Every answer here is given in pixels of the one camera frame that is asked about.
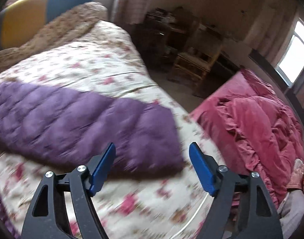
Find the purple quilted down jacket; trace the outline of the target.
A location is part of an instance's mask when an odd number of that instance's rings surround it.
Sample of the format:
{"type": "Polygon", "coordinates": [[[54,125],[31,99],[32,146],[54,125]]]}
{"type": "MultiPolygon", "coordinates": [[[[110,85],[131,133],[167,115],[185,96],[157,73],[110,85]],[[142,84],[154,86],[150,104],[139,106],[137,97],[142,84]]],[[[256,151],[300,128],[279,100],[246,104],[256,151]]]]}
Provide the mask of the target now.
{"type": "Polygon", "coordinates": [[[114,144],[114,174],[145,179],[183,169],[170,109],[97,92],[0,83],[0,146],[26,158],[74,167],[114,144]]]}

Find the red crumpled blanket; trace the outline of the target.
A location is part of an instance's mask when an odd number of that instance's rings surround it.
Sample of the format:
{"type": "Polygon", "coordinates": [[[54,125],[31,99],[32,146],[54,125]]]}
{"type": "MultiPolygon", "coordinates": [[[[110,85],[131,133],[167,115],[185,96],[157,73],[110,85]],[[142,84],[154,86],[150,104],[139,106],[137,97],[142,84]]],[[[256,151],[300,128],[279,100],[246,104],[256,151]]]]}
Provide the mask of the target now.
{"type": "Polygon", "coordinates": [[[278,207],[304,149],[302,126],[273,87],[241,69],[190,115],[232,171],[260,174],[278,207]]]}

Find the cream floral quilt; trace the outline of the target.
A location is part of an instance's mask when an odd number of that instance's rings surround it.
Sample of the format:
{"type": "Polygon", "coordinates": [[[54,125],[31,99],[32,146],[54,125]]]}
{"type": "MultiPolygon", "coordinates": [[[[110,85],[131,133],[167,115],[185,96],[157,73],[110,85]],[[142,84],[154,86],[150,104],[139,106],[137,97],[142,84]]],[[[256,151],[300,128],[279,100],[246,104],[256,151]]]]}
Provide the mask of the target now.
{"type": "Polygon", "coordinates": [[[93,91],[171,109],[184,169],[165,179],[109,179],[93,204],[110,238],[197,236],[213,200],[190,163],[188,147],[196,142],[219,164],[223,158],[200,125],[150,78],[125,30],[99,21],[84,36],[74,33],[68,44],[31,56],[0,73],[2,81],[93,91]]]}

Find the bright side window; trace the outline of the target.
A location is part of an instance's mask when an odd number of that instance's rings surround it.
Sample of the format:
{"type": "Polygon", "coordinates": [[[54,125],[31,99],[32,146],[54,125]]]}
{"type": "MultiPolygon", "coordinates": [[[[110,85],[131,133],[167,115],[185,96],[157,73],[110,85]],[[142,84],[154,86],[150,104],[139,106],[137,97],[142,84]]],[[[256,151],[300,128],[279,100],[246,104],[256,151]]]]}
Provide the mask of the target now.
{"type": "Polygon", "coordinates": [[[276,71],[288,86],[292,86],[304,69],[304,23],[298,20],[288,47],[276,66],[276,71]]]}

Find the dark wooden cluttered shelf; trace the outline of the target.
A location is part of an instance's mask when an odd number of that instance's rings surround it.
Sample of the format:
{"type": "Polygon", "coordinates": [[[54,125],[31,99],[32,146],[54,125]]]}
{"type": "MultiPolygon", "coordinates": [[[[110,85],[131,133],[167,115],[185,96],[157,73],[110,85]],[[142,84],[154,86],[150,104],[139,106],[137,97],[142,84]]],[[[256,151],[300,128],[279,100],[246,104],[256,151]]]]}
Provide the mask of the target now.
{"type": "Polygon", "coordinates": [[[183,7],[147,12],[131,36],[147,66],[191,85],[196,96],[214,92],[239,70],[223,50],[223,34],[183,7]]]}

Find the small-floral beige pillow cover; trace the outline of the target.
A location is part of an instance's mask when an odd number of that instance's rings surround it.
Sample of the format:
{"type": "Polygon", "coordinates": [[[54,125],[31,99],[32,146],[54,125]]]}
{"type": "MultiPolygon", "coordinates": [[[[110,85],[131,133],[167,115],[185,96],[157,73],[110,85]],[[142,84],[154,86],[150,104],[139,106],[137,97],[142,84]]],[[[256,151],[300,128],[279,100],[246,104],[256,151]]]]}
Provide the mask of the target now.
{"type": "Polygon", "coordinates": [[[44,25],[24,44],[1,50],[0,73],[33,55],[80,38],[98,21],[107,19],[108,9],[99,2],[87,2],[73,7],[44,25]]]}

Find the grey yellow blue headboard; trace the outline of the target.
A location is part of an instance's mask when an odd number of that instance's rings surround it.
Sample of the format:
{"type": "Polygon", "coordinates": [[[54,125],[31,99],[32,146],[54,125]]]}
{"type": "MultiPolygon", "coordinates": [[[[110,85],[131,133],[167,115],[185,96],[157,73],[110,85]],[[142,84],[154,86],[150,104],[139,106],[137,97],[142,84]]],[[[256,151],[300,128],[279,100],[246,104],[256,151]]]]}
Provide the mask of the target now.
{"type": "Polygon", "coordinates": [[[0,12],[0,50],[29,41],[53,19],[93,0],[18,0],[0,12]]]}

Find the pink window curtain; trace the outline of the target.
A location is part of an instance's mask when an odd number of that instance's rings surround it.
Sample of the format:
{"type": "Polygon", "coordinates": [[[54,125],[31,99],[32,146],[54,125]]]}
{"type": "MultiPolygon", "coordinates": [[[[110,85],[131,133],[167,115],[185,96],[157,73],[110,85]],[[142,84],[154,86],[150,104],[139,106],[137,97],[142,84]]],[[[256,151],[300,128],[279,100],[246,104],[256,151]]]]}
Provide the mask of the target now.
{"type": "Polygon", "coordinates": [[[151,0],[118,0],[114,21],[118,24],[140,24],[143,22],[151,0]]]}

